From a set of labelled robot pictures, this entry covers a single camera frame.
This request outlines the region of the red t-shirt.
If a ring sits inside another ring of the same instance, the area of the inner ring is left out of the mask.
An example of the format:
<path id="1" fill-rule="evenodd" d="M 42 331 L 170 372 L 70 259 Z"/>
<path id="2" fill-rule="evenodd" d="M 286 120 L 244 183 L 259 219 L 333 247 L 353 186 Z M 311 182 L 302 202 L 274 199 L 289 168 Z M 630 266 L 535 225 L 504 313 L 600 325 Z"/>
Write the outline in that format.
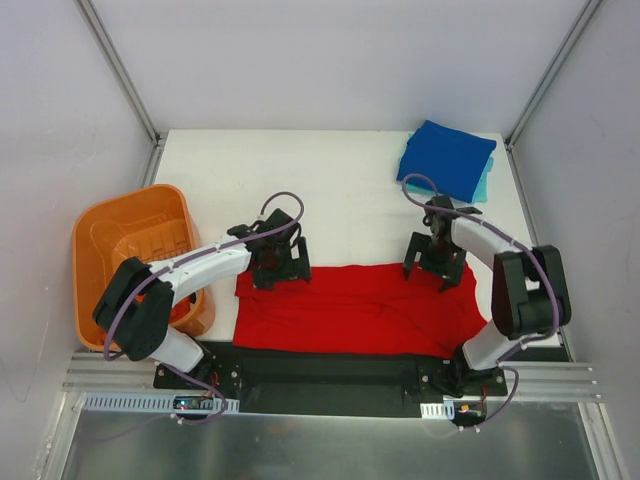
<path id="1" fill-rule="evenodd" d="M 439 277 L 401 264 L 315 267 L 310 282 L 260 290 L 237 279 L 233 344 L 297 353 L 450 358 L 485 326 L 470 268 L 442 290 Z"/>

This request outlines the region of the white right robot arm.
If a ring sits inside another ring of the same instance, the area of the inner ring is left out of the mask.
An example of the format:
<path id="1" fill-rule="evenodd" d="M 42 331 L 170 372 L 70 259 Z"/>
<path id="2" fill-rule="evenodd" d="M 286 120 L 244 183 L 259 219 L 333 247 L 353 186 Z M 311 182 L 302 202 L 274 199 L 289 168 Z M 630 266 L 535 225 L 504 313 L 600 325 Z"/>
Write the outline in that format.
<path id="1" fill-rule="evenodd" d="M 419 266 L 441 279 L 444 292 L 460 285 L 467 254 L 492 272 L 490 321 L 431 376 L 434 386 L 453 396 L 473 394 L 501 362 L 570 322 L 561 253 L 552 245 L 525 245 L 487 222 L 480 210 L 454 207 L 446 195 L 432 197 L 422 209 L 429 232 L 412 234 L 405 277 Z"/>

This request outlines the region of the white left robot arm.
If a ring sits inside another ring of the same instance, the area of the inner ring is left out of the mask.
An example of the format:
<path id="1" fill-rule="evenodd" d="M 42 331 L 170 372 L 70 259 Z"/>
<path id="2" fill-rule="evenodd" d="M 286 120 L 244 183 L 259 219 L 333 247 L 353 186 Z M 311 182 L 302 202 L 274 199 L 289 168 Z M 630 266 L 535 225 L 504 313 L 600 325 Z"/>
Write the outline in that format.
<path id="1" fill-rule="evenodd" d="M 168 260 L 123 261 L 94 308 L 95 323 L 131 361 L 150 358 L 176 370 L 188 388 L 211 377 L 210 355 L 195 339 L 170 325 L 173 308 L 196 291 L 227 277 L 251 274 L 253 286 L 311 280 L 299 217 L 281 209 L 251 225 L 230 228 L 217 242 Z"/>

